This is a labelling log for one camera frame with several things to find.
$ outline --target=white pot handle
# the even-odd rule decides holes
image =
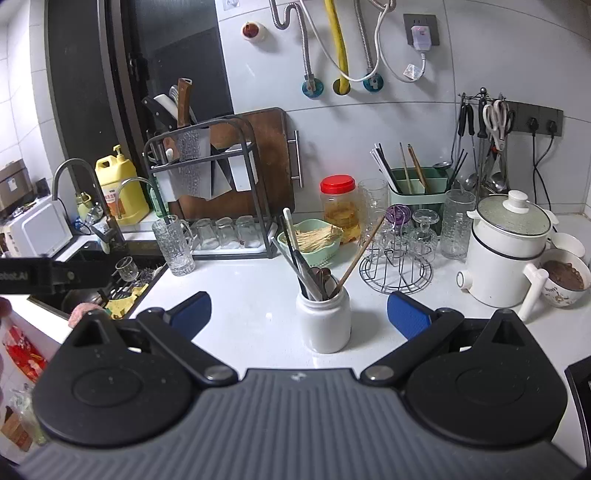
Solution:
[[[544,288],[546,280],[548,280],[548,272],[543,268],[537,268],[533,263],[528,263],[524,267],[523,273],[531,282],[531,287],[527,291],[527,295],[525,296],[517,315],[523,322],[525,322],[530,317],[535,302],[542,293],[542,288]]]

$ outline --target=glass mug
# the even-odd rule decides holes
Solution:
[[[441,254],[453,260],[463,260],[468,253],[472,219],[466,212],[474,210],[476,197],[464,190],[449,190],[443,206]]]
[[[171,273],[176,277],[191,273],[195,260],[191,255],[193,235],[189,224],[176,215],[167,215],[152,224],[152,231]]]

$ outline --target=wooden cutting board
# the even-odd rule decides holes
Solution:
[[[268,108],[241,115],[246,117],[252,124],[256,136],[256,144],[261,159],[261,165],[256,166],[259,176],[257,192],[259,193],[263,215],[265,210],[262,202],[261,177],[265,180],[271,214],[280,213],[285,207],[293,210],[295,203],[285,131],[285,112],[280,108]],[[251,140],[245,127],[243,132],[246,135],[246,140]],[[239,143],[238,134],[235,128],[229,124],[214,125],[211,127],[211,143],[218,149],[228,148]],[[256,216],[250,190],[247,192],[231,190],[210,201],[183,195],[179,198],[178,203],[183,210],[182,214],[187,220],[206,217],[218,219],[224,216],[237,218],[240,215]],[[170,203],[169,208],[171,213],[181,215],[176,202]]]

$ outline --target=scissors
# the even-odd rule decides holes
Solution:
[[[496,100],[492,105],[485,105],[482,116],[496,149],[502,152],[505,149],[505,137],[512,128],[512,125],[507,124],[507,104],[503,100]]]

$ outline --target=microwave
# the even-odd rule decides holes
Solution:
[[[19,207],[1,228],[11,257],[52,257],[72,239],[63,207],[51,196]]]

